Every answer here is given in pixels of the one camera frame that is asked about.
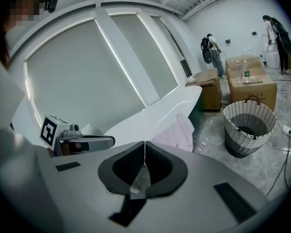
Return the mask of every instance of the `floor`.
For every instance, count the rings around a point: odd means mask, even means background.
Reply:
[[[279,70],[271,69],[269,67],[265,67],[265,69],[273,80],[291,79],[291,76],[281,75]],[[229,87],[227,80],[221,79],[220,82],[222,89],[222,103],[227,103],[227,101],[229,101]],[[281,115],[287,107],[291,107],[291,81],[276,81],[276,83],[278,84],[276,101],[276,105],[278,105],[277,113],[278,115]],[[291,128],[291,110],[287,110],[283,116],[278,116],[277,118],[281,126],[287,125]],[[284,151],[284,148],[288,147],[288,136],[284,135],[281,128],[277,126],[266,144],[257,152],[243,159],[233,157],[227,152],[224,146],[225,135],[222,113],[205,114],[205,124],[200,140],[202,141],[205,138],[207,138],[207,144],[201,154],[216,159],[231,168],[234,172],[255,185],[265,195],[274,184],[287,156],[287,152]],[[289,187],[291,187],[291,152],[288,157],[286,178]],[[282,171],[267,198],[271,200],[286,191],[287,187],[285,185]]]

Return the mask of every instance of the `black and white basket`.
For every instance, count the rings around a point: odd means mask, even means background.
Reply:
[[[225,146],[237,158],[244,158],[260,149],[277,125],[276,116],[270,108],[260,103],[258,98],[258,102],[249,98],[232,103],[223,110]]]

